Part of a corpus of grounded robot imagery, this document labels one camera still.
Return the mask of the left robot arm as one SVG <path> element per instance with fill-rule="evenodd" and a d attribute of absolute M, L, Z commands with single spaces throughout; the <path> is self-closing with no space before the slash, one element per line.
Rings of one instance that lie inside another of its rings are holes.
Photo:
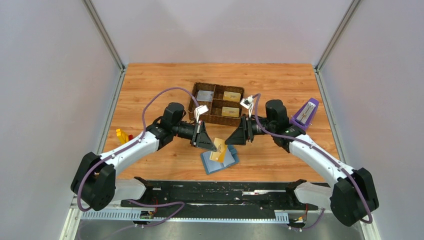
<path fill-rule="evenodd" d="M 174 137 L 189 140 L 195 148 L 217 151 L 205 123 L 201 120 L 188 123 L 183 120 L 184 115 L 184 106 L 171 102 L 162 116 L 129 142 L 100 155 L 85 154 L 70 185 L 78 203 L 85 202 L 94 211 L 104 209 L 110 202 L 127 199 L 142 207 L 149 206 L 153 193 L 140 177 L 117 179 L 117 175 L 141 158 L 161 150 Z"/>

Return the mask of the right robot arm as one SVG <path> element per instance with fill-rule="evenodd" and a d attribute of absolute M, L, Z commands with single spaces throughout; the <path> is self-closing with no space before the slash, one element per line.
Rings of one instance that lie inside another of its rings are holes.
<path fill-rule="evenodd" d="M 380 206 L 372 174 L 355 169 L 326 152 L 299 126 L 289 122 L 287 109 L 280 99 L 265 104 L 266 116 L 243 115 L 239 127 L 225 140 L 227 145 L 243 146 L 256 135 L 270 135 L 274 143 L 314 169 L 327 187 L 304 179 L 286 187 L 286 204 L 298 209 L 311 204 L 331 210 L 336 219 L 350 227 L 361 221 L 373 222 L 372 212 Z"/>

